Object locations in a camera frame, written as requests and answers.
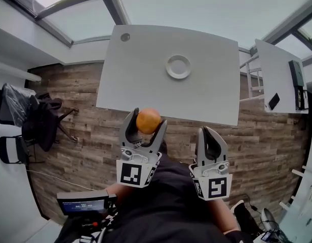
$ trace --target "orange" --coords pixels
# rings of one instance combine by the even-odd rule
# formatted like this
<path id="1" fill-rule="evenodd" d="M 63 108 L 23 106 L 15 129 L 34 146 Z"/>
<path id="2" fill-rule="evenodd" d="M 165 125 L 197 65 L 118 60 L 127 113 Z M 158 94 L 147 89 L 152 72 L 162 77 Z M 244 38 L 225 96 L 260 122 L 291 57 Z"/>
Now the orange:
<path id="1" fill-rule="evenodd" d="M 136 126 L 141 133 L 152 134 L 155 132 L 160 122 L 161 115 L 157 110 L 153 108 L 145 108 L 138 113 Z"/>

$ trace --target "black shirt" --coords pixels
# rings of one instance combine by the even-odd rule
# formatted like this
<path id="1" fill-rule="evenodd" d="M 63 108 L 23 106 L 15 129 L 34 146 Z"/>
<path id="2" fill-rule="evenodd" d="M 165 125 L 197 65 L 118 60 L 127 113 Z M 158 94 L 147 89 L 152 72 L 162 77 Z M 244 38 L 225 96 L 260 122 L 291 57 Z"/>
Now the black shirt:
<path id="1" fill-rule="evenodd" d="M 206 202 L 198 198 L 188 166 L 173 162 L 166 155 L 151 183 L 135 190 L 121 205 L 112 227 L 103 243 L 253 242 L 240 231 L 224 235 L 211 222 Z M 71 229 L 64 236 L 61 231 L 56 243 L 73 242 L 76 236 L 71 234 Z"/>

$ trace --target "plastic wrap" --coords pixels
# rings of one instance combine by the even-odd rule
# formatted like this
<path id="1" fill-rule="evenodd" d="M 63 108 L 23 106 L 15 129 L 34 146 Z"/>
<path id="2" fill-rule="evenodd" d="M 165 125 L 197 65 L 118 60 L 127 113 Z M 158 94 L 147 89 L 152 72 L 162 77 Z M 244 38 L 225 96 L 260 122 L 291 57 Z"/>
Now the plastic wrap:
<path id="1" fill-rule="evenodd" d="M 4 84 L 2 90 L 2 103 L 7 104 L 14 125 L 22 127 L 27 111 L 31 106 L 30 97 L 35 95 L 35 91 L 26 88 L 18 88 L 10 84 Z"/>

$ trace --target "forearm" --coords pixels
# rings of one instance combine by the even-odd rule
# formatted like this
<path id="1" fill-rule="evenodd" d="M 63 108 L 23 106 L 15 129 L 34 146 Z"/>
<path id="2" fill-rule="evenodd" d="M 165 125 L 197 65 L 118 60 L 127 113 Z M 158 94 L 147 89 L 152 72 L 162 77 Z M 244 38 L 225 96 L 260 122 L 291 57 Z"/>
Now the forearm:
<path id="1" fill-rule="evenodd" d="M 135 190 L 135 187 L 114 183 L 106 188 L 108 194 L 116 194 L 117 200 L 115 205 L 119 206 Z"/>
<path id="2" fill-rule="evenodd" d="M 213 222 L 223 233 L 239 230 L 236 219 L 223 200 L 209 201 L 208 208 L 213 217 Z"/>

